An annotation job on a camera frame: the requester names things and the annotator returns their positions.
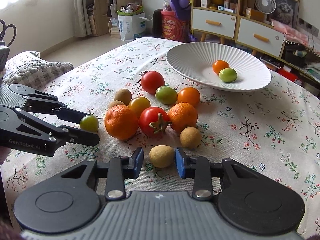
tomato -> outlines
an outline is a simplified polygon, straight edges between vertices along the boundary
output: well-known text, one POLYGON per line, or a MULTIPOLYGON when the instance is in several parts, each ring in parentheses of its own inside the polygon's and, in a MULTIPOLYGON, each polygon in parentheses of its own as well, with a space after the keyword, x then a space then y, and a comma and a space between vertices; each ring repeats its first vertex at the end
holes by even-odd
POLYGON ((233 82, 237 79, 237 72, 233 68, 226 68, 220 71, 219 78, 223 82, 233 82))
POLYGON ((148 136, 163 134, 169 124, 171 124, 171 122, 169 122, 166 111, 156 106, 145 109, 139 119, 141 131, 148 136))
POLYGON ((199 102, 200 92, 193 87, 183 88, 178 93, 178 103, 189 103, 196 107, 199 102))
POLYGON ((148 71, 142 76, 140 84, 146 92, 154 95, 158 87, 164 86, 164 78, 157 71, 148 71))
POLYGON ((90 132, 97 132, 99 128, 99 121, 94 115, 86 115, 80 121, 80 128, 90 132))
POLYGON ((139 118, 143 110, 150 107, 150 101, 145 97, 136 97, 130 101, 128 106, 139 118))
POLYGON ((212 64, 213 71, 219 75, 220 71, 225 68, 230 68, 229 64, 224 60, 217 60, 212 64))
POLYGON ((156 91, 156 99, 165 104, 172 105, 177 101, 178 94, 171 87, 161 86, 156 91))

quilted cushion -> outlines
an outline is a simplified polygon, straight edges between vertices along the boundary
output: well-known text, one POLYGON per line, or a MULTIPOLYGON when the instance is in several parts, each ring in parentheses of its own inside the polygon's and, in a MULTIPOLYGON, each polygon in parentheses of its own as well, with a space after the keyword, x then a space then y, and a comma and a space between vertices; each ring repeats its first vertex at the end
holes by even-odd
POLYGON ((69 72, 71 63, 48 62, 40 58, 40 52, 25 51, 9 59, 3 82, 7 85, 22 84, 39 89, 55 78, 69 72))

drawer handle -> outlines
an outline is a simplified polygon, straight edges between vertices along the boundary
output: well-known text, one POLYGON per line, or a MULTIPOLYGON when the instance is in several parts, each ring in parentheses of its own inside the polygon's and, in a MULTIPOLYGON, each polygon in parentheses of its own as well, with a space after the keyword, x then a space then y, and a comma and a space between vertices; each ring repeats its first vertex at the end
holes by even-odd
POLYGON ((270 40, 268 38, 262 37, 258 34, 254 34, 253 35, 256 39, 260 40, 260 41, 264 41, 264 42, 269 42, 270 40))
POLYGON ((210 25, 215 25, 215 26, 221 25, 221 23, 219 23, 219 22, 214 22, 214 21, 210 21, 210 20, 205 20, 205 23, 210 24, 210 25))

floral pattern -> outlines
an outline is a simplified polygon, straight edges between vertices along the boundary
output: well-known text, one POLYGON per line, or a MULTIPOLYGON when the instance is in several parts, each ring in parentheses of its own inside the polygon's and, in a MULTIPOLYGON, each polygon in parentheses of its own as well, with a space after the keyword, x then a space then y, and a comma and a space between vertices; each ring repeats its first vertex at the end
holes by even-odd
MULTIPOLYGON (((121 88, 133 97, 147 97, 152 106, 169 110, 145 92, 141 76, 158 71, 166 85, 176 91, 197 88, 201 102, 197 106, 197 128, 201 144, 187 155, 201 155, 211 162, 233 158, 278 183, 296 191, 304 200, 306 213, 298 229, 302 237, 319 234, 320 208, 320 102, 302 87, 272 72, 272 82, 262 90, 234 93, 200 85, 177 74, 165 60, 166 52, 179 43, 141 38, 107 52, 47 84, 43 91, 56 95, 67 107, 94 114, 99 122, 100 143, 95 147, 67 143, 54 157, 12 150, 1 166, 1 174, 13 226, 18 229, 12 208, 18 194, 26 187, 43 181, 88 158, 108 162, 119 155, 130 155, 136 147, 144 150, 144 165, 137 180, 124 181, 131 190, 192 190, 192 180, 180 179, 174 166, 155 168, 148 153, 155 145, 180 146, 177 134, 168 127, 159 138, 148 138, 138 129, 126 141, 106 133, 104 117, 108 104, 121 88)), ((34 114, 59 126, 78 127, 53 115, 34 114)), ((215 194, 222 192, 213 185, 215 194)))

wooden leg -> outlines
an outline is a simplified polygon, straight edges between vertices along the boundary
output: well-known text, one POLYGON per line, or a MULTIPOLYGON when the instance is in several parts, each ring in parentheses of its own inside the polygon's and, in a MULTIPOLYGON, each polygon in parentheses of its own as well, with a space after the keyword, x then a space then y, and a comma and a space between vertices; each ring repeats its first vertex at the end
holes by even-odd
POLYGON ((206 33, 202 33, 202 36, 201 36, 201 42, 204 42, 205 41, 205 38, 206 38, 207 34, 206 33))

